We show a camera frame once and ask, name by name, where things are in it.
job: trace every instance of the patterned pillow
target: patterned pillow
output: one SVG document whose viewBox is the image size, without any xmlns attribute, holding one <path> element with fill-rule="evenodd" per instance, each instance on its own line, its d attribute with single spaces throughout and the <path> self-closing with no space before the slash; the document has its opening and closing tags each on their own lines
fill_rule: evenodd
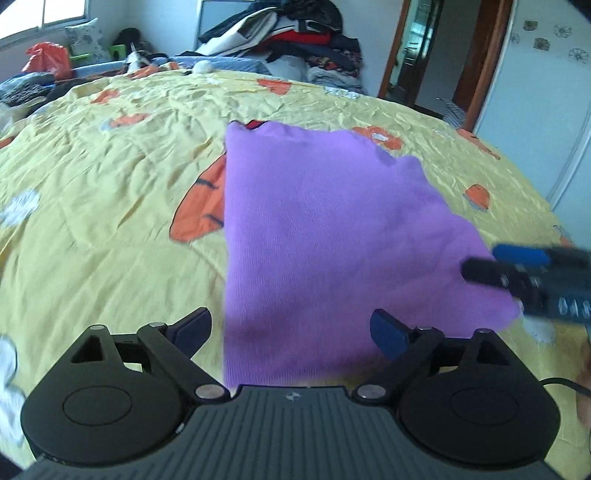
<svg viewBox="0 0 591 480">
<path fill-rule="evenodd" d="M 90 57 L 82 60 L 82 65 L 93 65 L 111 61 L 111 55 L 103 45 L 103 34 L 96 25 L 98 19 L 90 20 L 88 23 L 75 27 L 66 27 L 66 34 L 70 42 L 72 54 L 82 55 L 90 53 Z"/>
</svg>

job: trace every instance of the red fabric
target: red fabric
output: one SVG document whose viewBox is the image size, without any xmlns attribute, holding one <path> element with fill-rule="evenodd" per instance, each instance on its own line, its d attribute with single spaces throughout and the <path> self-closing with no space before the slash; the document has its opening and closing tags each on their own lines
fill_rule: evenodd
<svg viewBox="0 0 591 480">
<path fill-rule="evenodd" d="M 330 43 L 330 33 L 300 33 L 295 30 L 289 30 L 289 32 L 273 35 L 271 40 L 309 43 L 311 45 L 328 45 Z"/>
</svg>

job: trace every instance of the wooden door frame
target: wooden door frame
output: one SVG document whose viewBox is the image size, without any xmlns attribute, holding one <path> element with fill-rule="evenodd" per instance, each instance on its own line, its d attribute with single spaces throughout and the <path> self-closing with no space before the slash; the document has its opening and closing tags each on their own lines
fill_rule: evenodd
<svg viewBox="0 0 591 480">
<path fill-rule="evenodd" d="M 470 103 L 470 108 L 466 112 L 466 120 L 462 125 L 462 128 L 471 132 L 476 126 L 482 106 L 485 103 L 486 95 L 491 87 L 495 70 L 501 55 L 503 43 L 507 33 L 507 28 L 511 20 L 511 9 L 515 0 L 499 0 L 499 9 L 497 10 L 495 28 L 492 33 L 491 42 L 489 44 L 488 51 L 482 72 L 478 78 L 478 84 L 474 92 L 474 97 Z M 385 98 L 388 91 L 388 85 L 392 70 L 394 69 L 394 63 L 396 62 L 396 56 L 400 45 L 402 43 L 402 34 L 404 33 L 404 25 L 406 24 L 408 11 L 410 10 L 411 0 L 402 0 L 402 8 L 400 10 L 400 18 L 398 19 L 398 25 L 396 27 L 396 33 L 394 34 L 394 41 L 392 42 L 392 48 L 390 49 L 390 55 L 386 62 L 386 69 L 384 71 L 384 78 L 380 85 L 378 98 Z"/>
</svg>

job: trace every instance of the door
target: door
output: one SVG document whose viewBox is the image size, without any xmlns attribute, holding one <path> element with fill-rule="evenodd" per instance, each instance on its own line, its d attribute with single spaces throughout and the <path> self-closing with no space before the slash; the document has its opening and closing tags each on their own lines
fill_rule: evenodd
<svg viewBox="0 0 591 480">
<path fill-rule="evenodd" d="M 443 0 L 422 0 L 418 6 L 406 45 L 401 45 L 404 59 L 390 100 L 414 106 L 427 68 L 442 7 Z"/>
<path fill-rule="evenodd" d="M 491 43 L 495 30 L 495 19 L 499 9 L 500 0 L 483 0 L 480 2 L 480 10 L 476 19 L 476 28 L 466 64 L 457 84 L 453 102 L 465 112 L 470 108 L 470 103 L 476 92 L 478 79 L 482 73 L 486 53 Z"/>
</svg>

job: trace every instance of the black cable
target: black cable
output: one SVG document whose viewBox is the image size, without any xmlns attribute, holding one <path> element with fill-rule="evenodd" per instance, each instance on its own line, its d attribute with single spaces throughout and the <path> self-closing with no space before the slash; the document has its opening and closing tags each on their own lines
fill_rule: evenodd
<svg viewBox="0 0 591 480">
<path fill-rule="evenodd" d="M 582 385 L 579 385 L 577 382 L 567 380 L 566 378 L 546 378 L 544 380 L 540 380 L 540 385 L 563 385 L 565 387 L 572 388 L 573 390 L 575 390 L 575 392 L 584 395 L 587 398 L 591 398 L 591 390 Z"/>
</svg>

